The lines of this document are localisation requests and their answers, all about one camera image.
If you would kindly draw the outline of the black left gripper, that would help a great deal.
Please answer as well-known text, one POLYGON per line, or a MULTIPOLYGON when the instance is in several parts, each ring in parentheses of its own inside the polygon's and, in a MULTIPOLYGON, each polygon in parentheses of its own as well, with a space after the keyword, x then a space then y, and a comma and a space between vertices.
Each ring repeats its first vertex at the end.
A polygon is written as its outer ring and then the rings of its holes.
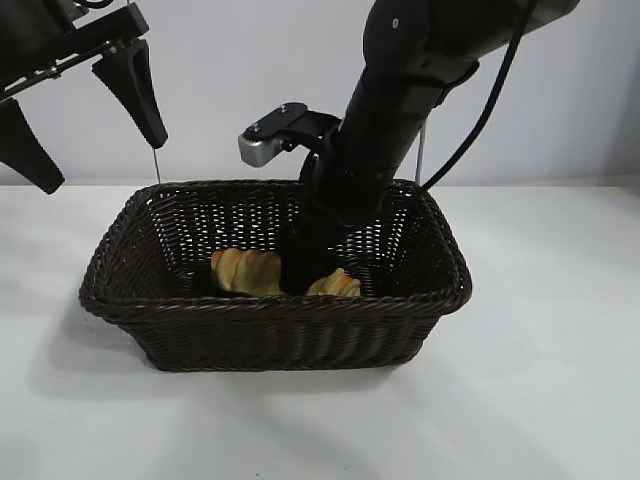
POLYGON ((48 195, 65 181, 27 123, 18 92, 102 53, 93 73, 118 99, 154 149, 168 140, 155 97, 149 30, 134 2, 78 28, 74 22, 110 1, 3 1, 1 3, 1 162, 48 195))

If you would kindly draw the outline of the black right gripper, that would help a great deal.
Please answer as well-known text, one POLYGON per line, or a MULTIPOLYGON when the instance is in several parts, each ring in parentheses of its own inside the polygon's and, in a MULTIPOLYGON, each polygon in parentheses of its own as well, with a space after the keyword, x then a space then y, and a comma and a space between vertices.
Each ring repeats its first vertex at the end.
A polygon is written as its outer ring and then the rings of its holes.
POLYGON ((401 150, 384 144, 331 145, 311 151, 300 180, 300 214, 281 235, 281 289, 304 295, 328 275, 328 249, 378 215, 401 164, 401 150))

